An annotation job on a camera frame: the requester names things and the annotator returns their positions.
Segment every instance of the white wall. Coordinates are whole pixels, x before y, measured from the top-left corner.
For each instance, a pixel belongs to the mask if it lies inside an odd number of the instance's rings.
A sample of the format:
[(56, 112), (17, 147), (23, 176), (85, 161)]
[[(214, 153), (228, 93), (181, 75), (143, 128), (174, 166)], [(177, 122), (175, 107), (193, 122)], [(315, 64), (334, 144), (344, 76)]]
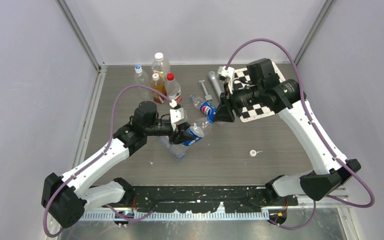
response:
[[(384, 1), (337, 1), (299, 68), (317, 118), (374, 191), (375, 205), (355, 210), (361, 239), (384, 239)], [(369, 201), (357, 181), (346, 187)]]
[(44, 239), (44, 179), (73, 160), (95, 76), (55, 1), (0, 1), (0, 240)]
[[(107, 65), (150, 64), (163, 52), (174, 64), (225, 64), (242, 43), (278, 41), (298, 53), (323, 0), (67, 0), (77, 7), (93, 46)], [(269, 43), (255, 43), (234, 63), (287, 58)]]

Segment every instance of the clear plastic bottle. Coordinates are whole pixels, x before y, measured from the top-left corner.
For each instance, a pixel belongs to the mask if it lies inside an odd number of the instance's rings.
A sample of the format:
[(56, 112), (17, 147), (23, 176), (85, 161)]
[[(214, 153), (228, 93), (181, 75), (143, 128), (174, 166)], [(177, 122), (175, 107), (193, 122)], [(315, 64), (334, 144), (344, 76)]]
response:
[(212, 123), (213, 121), (210, 120), (208, 116), (194, 121), (186, 130), (188, 133), (195, 136), (194, 140), (185, 141), (181, 144), (170, 144), (168, 136), (159, 136), (158, 140), (168, 148), (168, 151), (175, 159), (182, 161), (186, 157), (186, 150), (211, 132)]
[(158, 74), (161, 79), (167, 83), (167, 74), (170, 73), (170, 62), (161, 52), (155, 53), (155, 60), (153, 61), (151, 68), (153, 74)]
[(165, 90), (167, 91), (167, 97), (171, 100), (175, 100), (176, 103), (180, 103), (182, 100), (182, 91), (180, 89), (180, 84), (175, 79), (173, 73), (167, 74), (167, 84), (165, 85)]
[(216, 107), (209, 104), (200, 96), (191, 95), (190, 100), (196, 109), (207, 115), (211, 121), (213, 120), (214, 114), (216, 113)]
[[(142, 67), (140, 65), (137, 65), (134, 67), (134, 81), (137, 84), (140, 85), (145, 85), (147, 87), (150, 87), (150, 79), (148, 78), (148, 74), (142, 70)], [(144, 100), (152, 100), (153, 98), (153, 92), (149, 89), (143, 88), (143, 87), (138, 87), (139, 89), (139, 94)]]
[[(160, 78), (160, 75), (154, 73), (152, 74), (152, 85), (151, 87), (158, 92), (164, 94), (167, 96), (166, 87), (164, 85), (164, 81), (162, 78)], [(154, 102), (158, 104), (163, 104), (166, 100), (162, 98), (160, 95), (158, 95), (156, 92), (153, 92), (153, 100)]]

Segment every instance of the wooden tabletop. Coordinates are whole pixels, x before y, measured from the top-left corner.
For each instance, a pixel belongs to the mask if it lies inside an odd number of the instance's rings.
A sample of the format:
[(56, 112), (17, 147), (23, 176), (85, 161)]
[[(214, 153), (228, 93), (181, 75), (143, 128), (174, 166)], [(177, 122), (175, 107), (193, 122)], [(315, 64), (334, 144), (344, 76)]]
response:
[[(290, 64), (278, 64), (286, 79), (296, 79)], [(235, 69), (244, 65), (234, 65)], [(189, 122), (204, 117), (190, 101), (190, 95), (204, 97), (199, 80), (219, 101), (213, 86), (207, 80), (209, 71), (217, 71), (219, 65), (172, 65), (171, 72), (180, 83), (183, 100), (180, 103), (187, 112)], [(151, 68), (143, 69), (151, 76)], [(134, 66), (108, 67), (95, 120), (88, 143), (86, 158), (107, 142), (110, 134), (111, 109), (117, 94), (135, 83)], [(129, 121), (135, 108), (143, 101), (137, 89), (128, 90), (120, 99), (115, 115), (115, 130)], [(157, 104), (159, 115), (169, 113), (166, 102)], [(250, 151), (259, 152), (256, 157)], [(311, 169), (308, 156), (289, 127), (277, 116), (242, 123), (213, 124), (211, 133), (192, 145), (183, 162), (172, 158), (166, 148), (151, 136), (147, 144), (134, 155), (122, 161), (101, 177), (96, 184), (106, 184), (122, 177), (132, 185), (261, 185), (285, 174), (292, 175)]]

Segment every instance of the checkerboard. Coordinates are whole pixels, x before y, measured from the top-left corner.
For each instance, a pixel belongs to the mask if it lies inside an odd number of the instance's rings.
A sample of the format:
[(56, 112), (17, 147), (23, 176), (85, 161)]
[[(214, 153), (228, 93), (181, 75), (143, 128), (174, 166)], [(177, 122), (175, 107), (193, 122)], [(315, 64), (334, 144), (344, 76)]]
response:
[[(278, 66), (276, 66), (275, 63), (273, 63), (274, 71), (279, 75), (280, 81), (285, 81), (284, 76), (282, 75), (281, 71), (279, 70)], [(233, 90), (242, 90), (247, 88), (247, 86), (253, 86), (250, 75), (248, 74), (248, 69), (241, 68), (236, 69), (234, 71), (234, 81), (233, 81)], [(255, 104), (252, 106), (246, 106), (242, 108), (242, 115), (240, 116), (240, 120), (243, 123), (247, 123), (253, 120), (262, 119), (268, 116), (275, 115), (275, 113), (268, 108), (267, 106), (263, 104)]]

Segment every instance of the blue label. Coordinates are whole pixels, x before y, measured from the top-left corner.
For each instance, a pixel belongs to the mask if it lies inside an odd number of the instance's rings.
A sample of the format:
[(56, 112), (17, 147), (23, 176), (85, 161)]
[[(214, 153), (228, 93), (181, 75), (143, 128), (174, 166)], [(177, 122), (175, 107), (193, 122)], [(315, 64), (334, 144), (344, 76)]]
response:
[(201, 112), (203, 112), (204, 114), (206, 114), (207, 116), (209, 116), (209, 121), (212, 122), (213, 121), (213, 117), (214, 117), (214, 114), (216, 113), (216, 108), (214, 106), (212, 106), (211, 104), (209, 104), (208, 102), (204, 102), (201, 107), (199, 108), (199, 110), (201, 110)]
[(202, 137), (197, 136), (195, 133), (193, 133), (193, 132), (191, 131), (191, 128), (188, 128), (188, 129), (186, 130), (186, 132), (187, 132), (188, 134), (194, 136), (195, 139), (194, 139), (194, 140), (189, 140), (189, 141), (185, 141), (185, 142), (183, 142), (182, 144), (185, 145), (185, 146), (190, 146), (190, 145), (192, 145), (192, 144), (194, 144), (194, 143), (196, 143), (196, 142), (198, 142), (199, 140), (202, 139)]

